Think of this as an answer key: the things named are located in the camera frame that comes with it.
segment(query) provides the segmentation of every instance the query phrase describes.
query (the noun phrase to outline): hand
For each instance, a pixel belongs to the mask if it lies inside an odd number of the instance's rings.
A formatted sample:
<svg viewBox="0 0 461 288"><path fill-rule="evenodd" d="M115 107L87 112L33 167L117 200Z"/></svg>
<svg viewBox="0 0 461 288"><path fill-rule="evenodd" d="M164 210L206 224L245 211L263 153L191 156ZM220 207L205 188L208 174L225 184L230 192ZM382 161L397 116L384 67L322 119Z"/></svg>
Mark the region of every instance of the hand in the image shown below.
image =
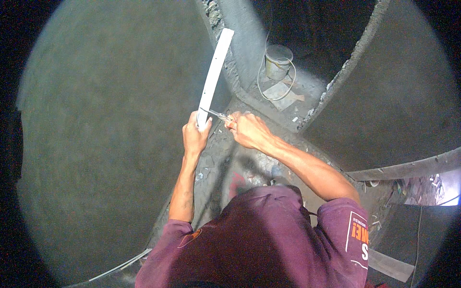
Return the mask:
<svg viewBox="0 0 461 288"><path fill-rule="evenodd" d="M230 129L235 141L245 148L262 150L263 146L270 141L274 135L270 132L266 123L249 112L242 114L237 111L231 115L237 122L237 129Z"/></svg>
<svg viewBox="0 0 461 288"><path fill-rule="evenodd" d="M208 134L211 129L211 117L205 124L203 131L199 131L197 124L197 113L194 111L190 114L189 122L183 126L183 141L185 157L198 158L205 149L208 140Z"/></svg>

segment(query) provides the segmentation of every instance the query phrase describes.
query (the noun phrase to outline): person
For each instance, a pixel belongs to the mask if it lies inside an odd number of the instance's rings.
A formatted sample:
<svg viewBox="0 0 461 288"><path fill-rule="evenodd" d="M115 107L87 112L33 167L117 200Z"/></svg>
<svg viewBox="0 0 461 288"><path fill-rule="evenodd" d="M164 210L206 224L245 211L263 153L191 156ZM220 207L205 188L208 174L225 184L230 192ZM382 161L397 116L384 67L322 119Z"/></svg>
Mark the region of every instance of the person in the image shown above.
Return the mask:
<svg viewBox="0 0 461 288"><path fill-rule="evenodd" d="M324 199L318 224L311 226L294 186L273 185L236 195L215 220L193 231L195 169L211 128L210 118L200 131L196 115L183 127L183 165L168 222L136 287L364 287L367 213L357 191L248 112L232 114L235 141L277 159Z"/></svg>

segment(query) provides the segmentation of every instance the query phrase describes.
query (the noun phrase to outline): pliers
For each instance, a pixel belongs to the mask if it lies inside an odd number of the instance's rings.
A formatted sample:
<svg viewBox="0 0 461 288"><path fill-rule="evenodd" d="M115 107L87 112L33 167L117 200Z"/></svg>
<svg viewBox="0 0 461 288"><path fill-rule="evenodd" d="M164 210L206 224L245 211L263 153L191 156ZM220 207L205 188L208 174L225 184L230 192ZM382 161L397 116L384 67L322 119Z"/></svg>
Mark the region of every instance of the pliers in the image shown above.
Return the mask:
<svg viewBox="0 0 461 288"><path fill-rule="evenodd" d="M203 109L202 107L200 107L200 109L202 109L205 112L208 112L210 114L213 114L213 115L217 116L219 119L223 120L224 124L227 127L229 127L230 129L237 130L237 122L235 122L234 116L226 115L226 114L219 113L219 112L216 112L216 111L213 111L213 110L208 111L206 109Z"/></svg>

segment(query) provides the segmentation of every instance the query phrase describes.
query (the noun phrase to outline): cable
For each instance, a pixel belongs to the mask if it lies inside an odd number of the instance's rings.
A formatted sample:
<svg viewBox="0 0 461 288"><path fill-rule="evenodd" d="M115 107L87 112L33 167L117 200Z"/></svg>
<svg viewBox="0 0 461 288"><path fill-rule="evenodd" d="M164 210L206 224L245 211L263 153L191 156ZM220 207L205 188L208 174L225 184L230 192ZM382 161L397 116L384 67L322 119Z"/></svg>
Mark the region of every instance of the cable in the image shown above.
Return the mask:
<svg viewBox="0 0 461 288"><path fill-rule="evenodd" d="M459 197L459 195L458 195L458 196L456 196L456 197L455 197L455 198L453 198L453 199L450 199L450 200L448 200L448 201L445 201L445 202L443 202L443 203L437 204L436 206L441 206L441 205L443 205L443 204L446 204L446 203L448 203L448 202L450 202L450 201L453 201L453 200L455 200L455 199L456 199L456 198L458 198L458 197Z"/></svg>
<svg viewBox="0 0 461 288"><path fill-rule="evenodd" d="M261 87L259 86L259 74L261 73L261 69L262 69L262 65L264 64L264 59L266 58L266 52L267 52L267 39L269 38L269 34L271 33L271 29L272 29L272 22L273 22L273 11L272 11L272 3L270 4L271 5L271 26L269 27L269 31L267 32L267 35L266 35L266 42L264 43L264 53L262 55L262 61L261 61L261 66L258 70L258 74L256 75L256 84L258 85L258 90L260 91L261 93L261 96L268 100L268 101L278 101L278 100L281 100L283 99L286 95L288 95L288 93L291 91L291 88L293 87L293 84L295 83L295 80L296 80L296 67L295 65L293 64L293 62L286 58L286 57L280 57L280 58L277 58L275 59L276 61L277 60L282 60L282 59L287 59L291 66L293 66L293 68L295 69L295 77L293 78L293 81L291 82L291 85L290 85L290 88L288 88L287 92L285 92L285 94L283 94L281 97L277 98L277 99L269 99L267 98L264 93L262 93L261 91Z"/></svg>
<svg viewBox="0 0 461 288"><path fill-rule="evenodd" d="M84 282L80 282L80 283L77 283L77 284L72 284L72 285L66 286L65 288L78 287L78 286L81 286L81 285L84 285L84 284L88 284L88 283L90 283L91 281L96 280L96 279L98 279L98 278L100 278L100 277L103 277L104 275L107 275L107 274L109 274L109 273L111 273L111 272L114 272L114 271L117 270L117 269L123 270L123 269L125 269L126 267L130 266L131 264L133 264L134 262L136 262L136 261L137 261L139 258L141 258L142 256L144 256L144 255L146 255L147 253L149 253L150 251L152 251L152 249L151 249L151 248L148 248L148 249L144 250L141 254L139 254L139 255L137 255L137 256L131 258L130 260L126 261L126 262L123 263L123 264L120 264L119 266L117 266L117 267L115 267L115 268L110 269L110 270L107 271L107 272L102 273L101 275L98 275L98 276L96 276L96 277L94 277L94 278L91 278L91 279L89 279L89 280L86 280L86 281L84 281Z"/></svg>
<svg viewBox="0 0 461 288"><path fill-rule="evenodd" d="M423 206L421 206L420 223L418 224L418 237L416 238L416 261L414 263L413 278L411 279L410 288L413 287L414 275L416 274L416 265L418 264L418 256L420 255L420 227L421 227L421 216L422 215L423 215Z"/></svg>

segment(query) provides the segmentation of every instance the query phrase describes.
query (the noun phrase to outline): white bucket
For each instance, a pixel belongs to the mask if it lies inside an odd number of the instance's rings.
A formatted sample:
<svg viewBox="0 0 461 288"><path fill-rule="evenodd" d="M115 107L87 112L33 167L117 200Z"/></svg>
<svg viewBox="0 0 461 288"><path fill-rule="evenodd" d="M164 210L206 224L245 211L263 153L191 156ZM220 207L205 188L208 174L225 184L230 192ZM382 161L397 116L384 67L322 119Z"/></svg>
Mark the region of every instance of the white bucket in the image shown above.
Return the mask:
<svg viewBox="0 0 461 288"><path fill-rule="evenodd" d="M266 76L273 80L282 80L290 70L293 53L282 45L270 45L266 50Z"/></svg>

